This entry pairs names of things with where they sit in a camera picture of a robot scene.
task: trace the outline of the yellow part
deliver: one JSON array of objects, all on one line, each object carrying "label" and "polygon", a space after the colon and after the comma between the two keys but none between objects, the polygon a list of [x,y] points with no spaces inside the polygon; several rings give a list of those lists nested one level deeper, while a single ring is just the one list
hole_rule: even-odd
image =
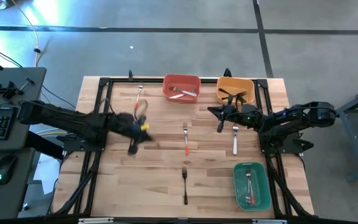
[{"label": "yellow part", "polygon": [[141,127],[140,127],[140,130],[142,131],[145,131],[145,130],[148,130],[149,129],[149,124],[143,124]]}]

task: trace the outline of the black metal frame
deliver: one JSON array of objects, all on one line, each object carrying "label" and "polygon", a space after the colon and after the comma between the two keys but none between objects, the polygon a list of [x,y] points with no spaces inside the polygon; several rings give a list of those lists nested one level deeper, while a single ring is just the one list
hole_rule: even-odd
[{"label": "black metal frame", "polygon": [[[112,87],[114,83],[162,83],[163,78],[133,78],[132,73],[129,72],[129,78],[100,78],[99,80],[99,87],[98,87],[98,93],[96,95],[95,100],[95,106],[94,110],[99,110],[99,105],[101,102],[101,95],[103,92],[104,86],[108,86],[108,90],[106,93],[106,99],[107,102],[110,101],[111,95],[112,95]],[[201,78],[201,83],[216,83],[217,78]],[[266,101],[266,107],[267,107],[267,113],[272,114],[272,103],[270,101],[270,93],[269,93],[269,87],[267,85],[266,79],[256,79],[253,80],[255,85],[255,98],[257,107],[262,109],[262,99],[260,95],[260,88],[263,89],[264,98]],[[106,103],[104,105],[104,112],[108,112],[109,106]],[[81,177],[80,177],[80,183],[84,182],[84,179],[86,177],[86,171],[89,165],[91,152],[85,152],[85,157],[83,161],[83,168],[81,171]],[[96,163],[96,167],[99,167],[99,160],[101,157],[101,152],[96,152],[94,164]],[[318,218],[316,216],[310,215],[308,212],[306,212],[302,206],[296,201],[295,197],[292,195],[290,190],[287,188],[287,183],[285,181],[285,173],[283,168],[283,162],[282,157],[280,153],[276,153],[275,155],[276,162],[277,162],[277,170],[274,169],[273,163],[272,163],[272,157],[270,154],[265,154],[265,160],[267,165],[267,175],[268,175],[268,181],[269,181],[269,188],[270,193],[272,196],[272,205],[274,210],[275,219],[277,220],[288,220],[294,223],[353,223],[353,222],[346,222],[346,221],[339,221],[339,220],[328,220],[328,219],[322,219]],[[83,213],[80,213],[80,207],[81,207],[81,195],[77,198],[75,202],[75,209],[74,214],[79,215],[84,218],[85,217],[91,217],[91,208],[93,203],[93,195],[94,190],[96,187],[96,178],[97,178],[97,172],[91,179],[89,193],[88,193],[88,199],[86,202],[86,207]],[[275,187],[275,183],[280,186],[283,192],[283,199],[284,199],[284,205],[285,205],[285,214],[283,214],[280,210],[279,204],[278,204],[278,197],[277,197],[277,190]],[[297,212],[299,217],[292,215],[291,205],[293,206],[294,210]],[[258,220],[255,219],[249,219],[249,218],[186,218],[186,223],[252,223]],[[115,222],[139,222],[139,223],[155,223],[155,222],[183,222],[183,219],[180,218],[149,218],[149,217],[114,217]]]}]

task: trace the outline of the metal fork in bowl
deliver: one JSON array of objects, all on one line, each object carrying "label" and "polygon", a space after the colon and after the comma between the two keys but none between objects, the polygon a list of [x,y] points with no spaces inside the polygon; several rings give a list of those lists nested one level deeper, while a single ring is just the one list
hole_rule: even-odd
[{"label": "metal fork in bowl", "polygon": [[233,131],[234,131],[234,141],[233,141],[233,154],[237,155],[237,132],[239,130],[239,127],[234,124]]},{"label": "metal fork in bowl", "polygon": [[247,178],[248,178],[248,185],[249,185],[249,190],[248,190],[248,194],[247,196],[250,196],[250,203],[252,205],[256,205],[256,201],[255,201],[255,197],[254,197],[254,192],[252,191],[252,177],[251,177],[251,169],[247,169]]},{"label": "metal fork in bowl", "polygon": [[247,170],[247,182],[248,182],[248,191],[246,194],[246,202],[247,204],[251,204],[251,194],[250,194],[250,186],[251,186],[251,173],[249,172],[248,175],[248,170]]},{"label": "metal fork in bowl", "polygon": [[187,95],[190,95],[190,96],[194,96],[194,97],[197,96],[196,90],[185,91],[185,90],[179,89],[179,87],[176,87],[176,86],[170,87],[169,90],[172,90],[172,91],[180,91],[180,92],[182,92],[182,93],[184,93],[184,94],[187,94]]},{"label": "metal fork in bowl", "polygon": [[186,155],[189,154],[189,146],[187,145],[187,123],[186,122],[183,122],[183,132],[185,133],[185,153]]}]

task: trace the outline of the computer mouse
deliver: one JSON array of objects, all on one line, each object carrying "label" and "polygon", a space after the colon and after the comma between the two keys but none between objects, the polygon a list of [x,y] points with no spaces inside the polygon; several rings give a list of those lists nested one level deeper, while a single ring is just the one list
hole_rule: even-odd
[{"label": "computer mouse", "polygon": [[12,176],[15,168],[17,156],[8,155],[0,160],[0,185],[7,184]]}]

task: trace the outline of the green bowl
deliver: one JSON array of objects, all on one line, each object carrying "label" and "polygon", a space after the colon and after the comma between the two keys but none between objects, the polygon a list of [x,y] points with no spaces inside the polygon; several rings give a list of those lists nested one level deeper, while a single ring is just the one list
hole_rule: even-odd
[{"label": "green bowl", "polygon": [[[247,170],[251,170],[252,191],[256,205],[246,202],[248,193]],[[234,166],[234,191],[236,201],[240,208],[245,211],[263,211],[270,208],[272,198],[270,197],[269,185],[265,167],[258,162],[242,162]]]}]

